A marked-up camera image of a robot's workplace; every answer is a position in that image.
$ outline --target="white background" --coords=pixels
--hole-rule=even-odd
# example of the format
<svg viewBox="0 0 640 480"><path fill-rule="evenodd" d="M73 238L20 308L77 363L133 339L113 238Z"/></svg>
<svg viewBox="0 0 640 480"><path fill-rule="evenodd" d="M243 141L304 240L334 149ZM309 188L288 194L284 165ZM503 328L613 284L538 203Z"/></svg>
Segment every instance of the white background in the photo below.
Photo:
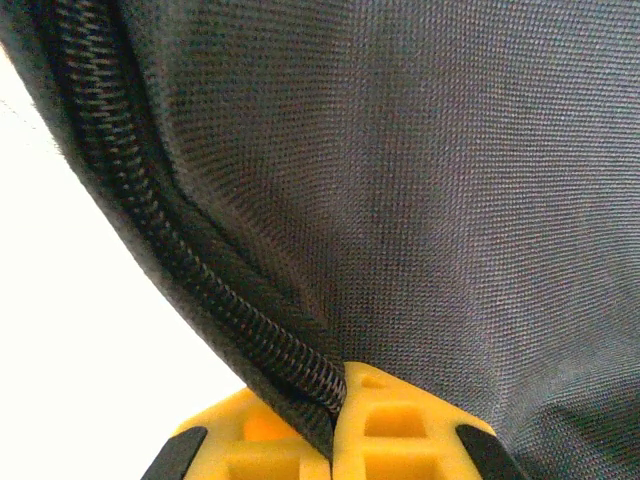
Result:
<svg viewBox="0 0 640 480"><path fill-rule="evenodd" d="M0 49L0 479L140 479L242 388L57 152Z"/></svg>

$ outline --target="yellow plastic object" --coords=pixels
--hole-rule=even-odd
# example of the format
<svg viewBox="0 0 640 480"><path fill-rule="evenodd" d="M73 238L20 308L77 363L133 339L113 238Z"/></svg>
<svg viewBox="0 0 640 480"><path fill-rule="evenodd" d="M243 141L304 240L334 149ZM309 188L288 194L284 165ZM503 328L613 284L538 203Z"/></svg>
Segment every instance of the yellow plastic object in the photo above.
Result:
<svg viewBox="0 0 640 480"><path fill-rule="evenodd" d="M184 480L329 480L329 462L251 391L191 418L207 436Z"/></svg>
<svg viewBox="0 0 640 480"><path fill-rule="evenodd" d="M455 428L495 435L488 424L369 365L347 363L346 373L333 480L482 480Z"/></svg>
<svg viewBox="0 0 640 480"><path fill-rule="evenodd" d="M482 420L361 363L346 364L333 480L482 480L458 438ZM185 422L208 434L184 480L331 480L329 462L245 389Z"/></svg>

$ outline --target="black zipper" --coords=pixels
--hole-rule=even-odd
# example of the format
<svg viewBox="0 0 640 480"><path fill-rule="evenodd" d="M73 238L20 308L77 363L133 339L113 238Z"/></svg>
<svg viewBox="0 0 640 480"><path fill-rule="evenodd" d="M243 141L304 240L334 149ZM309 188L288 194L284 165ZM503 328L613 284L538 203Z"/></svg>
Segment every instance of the black zipper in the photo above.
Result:
<svg viewBox="0 0 640 480"><path fill-rule="evenodd" d="M325 408L335 422L346 396L342 370L225 284L167 214L132 120L114 10L100 0L59 0L50 11L56 80L85 161L114 192L163 267L222 323L243 355L275 384Z"/></svg>

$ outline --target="black fabric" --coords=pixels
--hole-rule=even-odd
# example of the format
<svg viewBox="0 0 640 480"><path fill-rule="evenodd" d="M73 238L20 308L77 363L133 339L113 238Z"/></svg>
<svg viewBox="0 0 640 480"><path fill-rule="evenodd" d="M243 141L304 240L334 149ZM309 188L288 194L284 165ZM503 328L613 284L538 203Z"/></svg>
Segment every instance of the black fabric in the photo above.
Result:
<svg viewBox="0 0 640 480"><path fill-rule="evenodd" d="M50 19L47 18L50 6L50 2L47 1L0 1L0 41L6 47L70 167L105 213L145 274L189 325L254 392L302 435L309 438L320 452L330 457L333 432L328 412L307 399L283 391L241 354L238 347L212 322L211 315L169 275L163 267L162 259L153 255L144 235L133 225L113 192L87 167L87 159L82 154L73 125L63 105L51 62L43 48L43 43L47 42L42 41L42 31L38 29L39 25L44 25L46 32L51 26ZM136 92L136 95L144 97L139 92ZM140 104L144 103L142 100L138 98ZM144 109L144 105L139 106L139 110ZM158 151L161 146L157 145L154 132L149 131L152 125L145 121L144 112L137 111L135 114L136 124L139 126L136 133L144 139L141 153L145 160L157 161L163 157L163 152ZM172 219L188 227L186 233L189 240L202 253L202 258L216 265L217 273L223 275L237 292L258 306L261 311L277 319L288 331L337 362L335 339L327 335L322 326L308 313L287 302L273 286L242 262L234 250L222 241L211 222L203 219L197 208L188 203L181 192L175 189L171 178L161 165L156 165L154 171L155 180L163 187L165 199L173 207ZM149 332L149 335L153 338L153 332Z"/></svg>
<svg viewBox="0 0 640 480"><path fill-rule="evenodd" d="M189 198L535 478L640 477L640 6L122 0Z"/></svg>

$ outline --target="black plastic part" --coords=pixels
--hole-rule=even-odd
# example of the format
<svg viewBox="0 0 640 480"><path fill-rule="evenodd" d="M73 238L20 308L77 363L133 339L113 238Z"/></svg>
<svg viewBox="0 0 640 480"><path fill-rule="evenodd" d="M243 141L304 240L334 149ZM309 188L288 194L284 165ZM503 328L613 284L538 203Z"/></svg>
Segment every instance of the black plastic part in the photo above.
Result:
<svg viewBox="0 0 640 480"><path fill-rule="evenodd" d="M184 480L206 436L206 428L193 427L167 440L142 480Z"/></svg>
<svg viewBox="0 0 640 480"><path fill-rule="evenodd" d="M471 425L458 425L456 433L483 480L529 479L493 435Z"/></svg>

